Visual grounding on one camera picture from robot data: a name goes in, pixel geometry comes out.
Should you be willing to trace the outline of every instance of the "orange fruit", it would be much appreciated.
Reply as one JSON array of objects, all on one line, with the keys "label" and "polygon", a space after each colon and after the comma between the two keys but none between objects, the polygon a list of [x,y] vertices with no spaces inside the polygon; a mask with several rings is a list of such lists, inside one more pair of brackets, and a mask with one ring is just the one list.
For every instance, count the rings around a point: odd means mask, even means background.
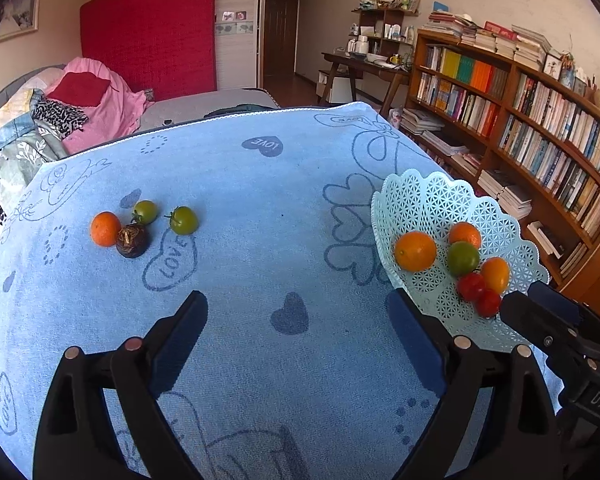
[{"label": "orange fruit", "polygon": [[438,248],[433,238],[420,231],[402,235],[394,247],[395,262],[409,272],[429,269],[437,254]]},{"label": "orange fruit", "polygon": [[476,249],[480,249],[482,236],[480,236],[480,231],[473,224],[458,222],[449,229],[449,245],[453,245],[456,242],[469,242]]},{"label": "orange fruit", "polygon": [[122,229],[120,220],[112,212],[98,213],[91,221],[91,240],[101,247],[111,247],[116,244],[120,229]]},{"label": "orange fruit", "polygon": [[499,256],[485,260],[480,269],[487,288],[492,288],[498,294],[507,290],[509,285],[509,264]]}]

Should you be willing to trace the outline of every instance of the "baseboard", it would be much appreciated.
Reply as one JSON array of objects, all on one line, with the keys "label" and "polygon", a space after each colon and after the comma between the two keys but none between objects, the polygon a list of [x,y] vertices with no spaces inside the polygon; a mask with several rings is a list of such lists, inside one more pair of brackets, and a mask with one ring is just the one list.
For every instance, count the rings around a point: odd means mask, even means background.
[{"label": "baseboard", "polygon": [[[303,79],[304,81],[307,81],[308,83],[311,83],[314,86],[317,85],[317,82],[312,81],[307,76],[299,74],[298,72],[294,72],[294,74],[297,75],[300,79]],[[362,95],[362,97],[364,97],[365,99],[369,99],[372,103],[375,103],[377,105],[381,105],[382,104],[382,101],[380,99],[378,99],[377,97],[373,97],[371,94],[368,94],[365,91],[360,90],[359,88],[356,89],[356,93],[359,94],[359,95]]]}]

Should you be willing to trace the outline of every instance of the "fruit basket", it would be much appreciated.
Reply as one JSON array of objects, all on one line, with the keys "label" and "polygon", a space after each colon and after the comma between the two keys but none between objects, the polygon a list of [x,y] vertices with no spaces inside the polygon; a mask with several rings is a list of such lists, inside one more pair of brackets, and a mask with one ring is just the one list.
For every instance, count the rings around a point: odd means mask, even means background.
[{"label": "fruit basket", "polygon": [[[510,280],[504,292],[527,291],[531,283],[549,282],[540,264],[538,248],[520,237],[520,225],[504,214],[491,197],[478,198],[464,180],[451,181],[443,173],[423,178],[417,170],[389,175],[382,191],[374,193],[371,222],[380,261],[394,287],[403,287],[419,309],[436,316],[452,335],[463,334],[483,349],[509,352],[525,342],[499,316],[484,319],[471,303],[456,292],[456,279],[448,272],[448,231],[456,222],[470,222],[482,235],[480,263],[500,256],[509,264]],[[396,240],[410,231],[429,234],[438,254],[433,265],[421,272],[402,270],[394,259]]]}]

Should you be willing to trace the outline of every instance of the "wooden desk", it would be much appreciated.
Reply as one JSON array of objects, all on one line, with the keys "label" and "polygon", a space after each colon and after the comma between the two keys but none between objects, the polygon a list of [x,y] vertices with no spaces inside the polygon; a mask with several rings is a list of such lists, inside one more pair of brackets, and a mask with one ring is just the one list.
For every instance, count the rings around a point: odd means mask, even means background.
[{"label": "wooden desk", "polygon": [[384,100],[382,101],[382,107],[380,108],[380,115],[385,119],[389,117],[389,108],[391,107],[391,102],[394,100],[395,93],[398,91],[398,86],[401,84],[408,84],[410,81],[409,74],[399,68],[384,68],[376,64],[369,63],[366,60],[358,60],[353,57],[341,56],[339,54],[328,54],[327,52],[323,52],[322,55],[326,61],[331,63],[331,70],[329,72],[327,84],[324,87],[324,92],[322,93],[322,97],[320,99],[320,106],[324,106],[327,102],[327,96],[329,95],[331,87],[333,86],[333,78],[336,77],[336,73],[340,65],[346,65],[349,68],[351,97],[354,101],[357,98],[356,75],[352,69],[377,75],[380,79],[391,83],[386,91]]}]

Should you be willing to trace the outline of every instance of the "red mattress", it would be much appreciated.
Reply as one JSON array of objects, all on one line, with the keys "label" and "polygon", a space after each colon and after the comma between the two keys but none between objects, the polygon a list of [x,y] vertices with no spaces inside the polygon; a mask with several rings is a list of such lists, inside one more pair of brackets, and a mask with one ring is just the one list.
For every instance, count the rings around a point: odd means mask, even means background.
[{"label": "red mattress", "polygon": [[82,56],[156,101],[216,90],[216,0],[92,0],[80,8]]}]

